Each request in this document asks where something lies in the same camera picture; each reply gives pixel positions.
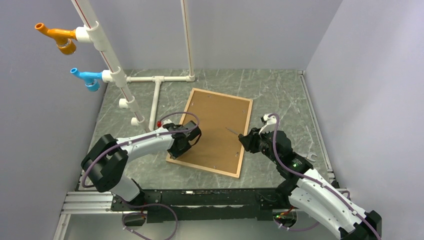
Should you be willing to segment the wooden picture frame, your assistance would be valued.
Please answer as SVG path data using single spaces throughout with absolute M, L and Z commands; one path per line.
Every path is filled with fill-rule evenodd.
M 244 148 L 238 136 L 226 128 L 246 135 L 252 107 L 253 100 L 249 98 L 193 88 L 180 123 L 198 118 L 201 138 L 182 156 L 167 156 L 166 161 L 238 179 Z

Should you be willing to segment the black yellow screwdriver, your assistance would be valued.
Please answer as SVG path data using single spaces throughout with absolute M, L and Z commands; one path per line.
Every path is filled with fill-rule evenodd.
M 233 133 L 233 134 L 237 135 L 237 136 L 240 134 L 240 133 L 236 132 L 235 130 L 230 129 L 230 128 L 228 128 L 228 127 L 226 127 L 226 129 L 227 129 L 228 131 L 230 131 L 231 133 Z

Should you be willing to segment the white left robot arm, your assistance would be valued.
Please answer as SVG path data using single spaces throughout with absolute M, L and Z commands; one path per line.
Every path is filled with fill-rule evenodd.
M 152 132 L 124 138 L 103 135 L 81 162 L 84 175 L 80 184 L 94 187 L 99 193 L 111 192 L 110 209 L 122 211 L 158 211 L 161 196 L 146 193 L 132 178 L 125 176 L 128 163 L 146 155 L 168 152 L 172 159 L 186 153 L 202 136 L 200 127 L 193 121 L 174 124 L 165 120 Z

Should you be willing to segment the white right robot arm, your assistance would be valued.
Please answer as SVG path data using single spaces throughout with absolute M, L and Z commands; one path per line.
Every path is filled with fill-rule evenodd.
M 238 135 L 244 149 L 261 153 L 276 165 L 284 181 L 276 188 L 275 200 L 282 207 L 290 205 L 307 213 L 339 240 L 380 240 L 382 217 L 366 211 L 328 183 L 305 157 L 292 149 L 281 131 L 260 133 L 252 128 Z

